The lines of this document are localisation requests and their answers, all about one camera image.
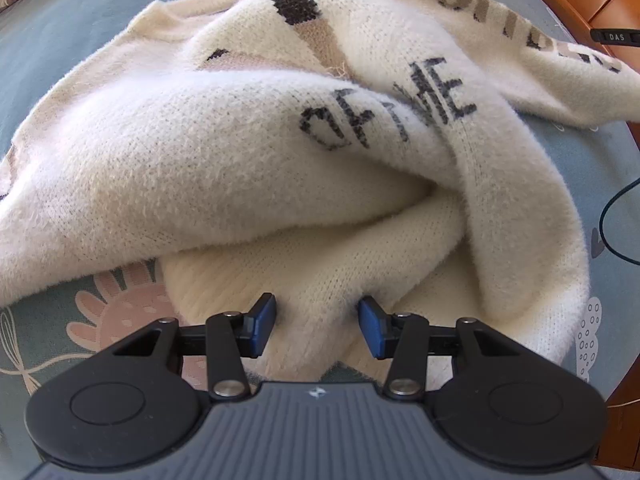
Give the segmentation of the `blue floral bed sheet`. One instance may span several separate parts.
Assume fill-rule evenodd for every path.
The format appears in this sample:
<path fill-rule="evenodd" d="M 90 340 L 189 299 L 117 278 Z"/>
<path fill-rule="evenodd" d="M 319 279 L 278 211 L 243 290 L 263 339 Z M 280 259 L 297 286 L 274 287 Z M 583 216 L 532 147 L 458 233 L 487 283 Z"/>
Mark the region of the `blue floral bed sheet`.
<path fill-rule="evenodd" d="M 153 0 L 21 0 L 1 15 L 1 137 L 9 141 L 60 78 Z M 593 133 L 532 119 L 530 126 L 575 197 L 591 250 L 593 303 L 603 311 L 590 382 L 605 396 L 639 352 L 639 151 L 629 129 Z M 82 278 L 1 312 L 1 474 L 21 479 L 38 456 L 23 422 L 30 390 L 85 356 L 92 325 L 79 301 L 99 296 Z"/>

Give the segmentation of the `cream knit sweater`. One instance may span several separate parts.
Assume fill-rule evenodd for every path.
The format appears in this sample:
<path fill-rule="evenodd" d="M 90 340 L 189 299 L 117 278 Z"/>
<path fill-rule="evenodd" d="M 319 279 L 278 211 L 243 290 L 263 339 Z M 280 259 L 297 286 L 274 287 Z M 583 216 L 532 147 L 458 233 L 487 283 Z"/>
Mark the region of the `cream knit sweater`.
<path fill-rule="evenodd" d="M 368 295 L 560 362 L 587 245 L 524 114 L 633 122 L 639 76 L 494 0 L 152 2 L 14 133 L 2 304 L 153 259 L 190 323 L 277 296 L 265 378 L 360 364 Z"/>

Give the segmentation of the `orange wooden headboard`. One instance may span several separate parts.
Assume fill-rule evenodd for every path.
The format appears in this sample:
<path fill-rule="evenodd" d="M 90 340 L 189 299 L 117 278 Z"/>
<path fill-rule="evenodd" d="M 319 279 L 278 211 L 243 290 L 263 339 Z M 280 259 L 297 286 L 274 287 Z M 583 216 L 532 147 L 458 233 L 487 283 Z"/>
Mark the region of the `orange wooden headboard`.
<path fill-rule="evenodd" d="M 639 0 L 544 0 L 580 42 L 593 44 L 594 28 L 637 28 Z M 608 426 L 597 463 L 627 472 L 639 470 L 639 353 L 608 396 Z"/>

